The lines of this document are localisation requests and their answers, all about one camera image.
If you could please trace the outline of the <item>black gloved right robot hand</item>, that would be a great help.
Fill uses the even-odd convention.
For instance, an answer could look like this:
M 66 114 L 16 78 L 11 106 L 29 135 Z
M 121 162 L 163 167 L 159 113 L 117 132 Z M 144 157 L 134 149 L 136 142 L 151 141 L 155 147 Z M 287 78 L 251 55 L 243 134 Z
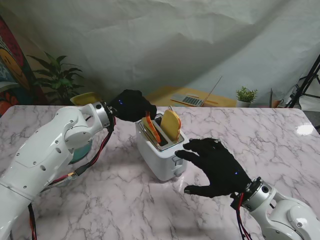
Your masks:
M 184 193 L 207 198 L 243 193 L 251 179 L 234 156 L 214 138 L 191 139 L 175 155 L 193 163 L 209 180 L 209 185 L 188 185 Z

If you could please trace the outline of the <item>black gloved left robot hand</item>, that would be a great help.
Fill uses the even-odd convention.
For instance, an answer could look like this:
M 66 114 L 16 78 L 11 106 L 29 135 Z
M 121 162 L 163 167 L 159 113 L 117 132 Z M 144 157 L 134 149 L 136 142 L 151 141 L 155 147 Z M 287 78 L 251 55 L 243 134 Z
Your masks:
M 112 107 L 112 112 L 117 118 L 127 122 L 137 122 L 147 113 L 151 120 L 154 120 L 157 115 L 157 107 L 151 104 L 139 90 L 124 90 L 108 106 Z

